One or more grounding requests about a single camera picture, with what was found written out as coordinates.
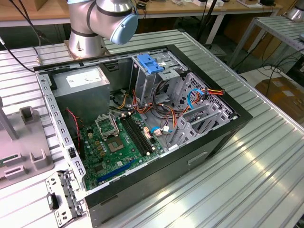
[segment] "red cable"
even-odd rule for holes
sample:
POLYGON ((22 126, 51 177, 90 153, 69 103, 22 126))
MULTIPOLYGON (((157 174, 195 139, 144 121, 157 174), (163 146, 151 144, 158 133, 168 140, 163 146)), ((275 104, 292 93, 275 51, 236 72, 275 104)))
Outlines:
POLYGON ((78 137, 78 151, 79 151, 80 150, 80 135, 79 135, 79 127, 78 127, 77 119, 76 119, 76 116, 74 115, 74 113, 72 113, 70 110, 66 109, 66 111, 72 115, 74 122, 76 124, 77 137, 78 137))

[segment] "cardboard box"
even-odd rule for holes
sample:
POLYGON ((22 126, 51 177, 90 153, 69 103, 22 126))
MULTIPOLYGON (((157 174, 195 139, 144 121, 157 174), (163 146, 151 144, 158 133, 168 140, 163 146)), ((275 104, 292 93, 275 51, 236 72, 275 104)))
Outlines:
MULTIPOLYGON (((266 94, 269 79, 256 85, 266 94)), ((285 77, 271 79, 267 98, 299 124, 304 122, 304 93, 285 77)))
MULTIPOLYGON (((18 0, 13 0, 13 1, 23 12, 19 1, 18 0)), ((47 0, 22 0, 25 9, 28 11, 38 11, 46 2, 47 0)), ((11 4, 10 1, 8 0, 0 0, 0 5, 14 7, 13 4, 11 4)))

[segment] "blue pcie slot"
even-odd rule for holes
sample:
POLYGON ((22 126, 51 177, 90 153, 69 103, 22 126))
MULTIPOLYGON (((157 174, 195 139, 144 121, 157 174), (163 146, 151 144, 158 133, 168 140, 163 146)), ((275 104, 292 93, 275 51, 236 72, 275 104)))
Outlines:
POLYGON ((135 159, 132 160, 132 161, 130 161, 128 164, 125 164, 124 166, 122 166, 122 167, 120 167, 120 168, 118 168, 118 169, 116 169, 116 170, 114 170, 114 171, 112 171, 112 172, 110 172, 110 173, 102 176, 102 177, 97 178, 97 182, 105 181, 106 179, 108 179, 108 178, 110 178, 112 176, 115 176, 115 175, 119 174, 122 171, 127 170, 128 168, 131 167, 131 165, 132 165, 133 162, 135 162, 135 159))

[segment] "ram slot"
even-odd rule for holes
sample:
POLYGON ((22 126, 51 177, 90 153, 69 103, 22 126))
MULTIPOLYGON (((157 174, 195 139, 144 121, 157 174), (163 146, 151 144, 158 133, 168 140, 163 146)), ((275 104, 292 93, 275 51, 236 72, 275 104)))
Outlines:
POLYGON ((121 119, 121 123, 142 156, 145 156, 147 152, 152 152, 151 146, 130 117, 121 119))

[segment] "table leg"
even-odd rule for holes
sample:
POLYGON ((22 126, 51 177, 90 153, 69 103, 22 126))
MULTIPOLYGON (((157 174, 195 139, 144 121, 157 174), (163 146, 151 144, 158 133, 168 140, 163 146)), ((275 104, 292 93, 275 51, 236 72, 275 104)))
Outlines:
MULTIPOLYGON (((270 16, 271 16, 271 17, 275 17, 275 16, 277 15, 278 12, 279 12, 278 10, 275 10, 275 11, 273 11, 273 12, 271 13, 270 16)), ((248 53, 249 53, 250 51, 252 51, 252 49, 254 49, 254 48, 257 46, 257 44, 259 43, 259 41, 261 40, 261 38, 264 36, 264 34, 265 34, 265 31, 262 29, 262 30, 260 31, 260 33, 257 35, 255 41, 253 41, 252 45, 250 46, 250 48, 249 48, 249 50, 248 50, 248 53)))
POLYGON ((256 25, 256 19, 253 18, 252 21, 250 22, 246 32, 244 33, 242 39, 240 40, 240 42, 238 43, 236 49, 234 50, 231 59, 228 62, 228 66, 232 67, 232 64, 235 62, 236 58, 238 57, 239 52, 241 51, 241 49, 243 48, 243 46, 245 45, 246 40, 248 39, 248 37, 250 36, 254 26, 256 25))
POLYGON ((217 19, 215 20, 214 22, 214 25, 212 27, 212 30, 208 36, 208 39, 206 41, 206 44, 211 44, 215 35, 217 34, 218 32, 218 29, 219 29, 219 26, 221 25, 222 21, 223 21, 223 18, 224 18, 225 14, 219 14, 217 16, 217 19))

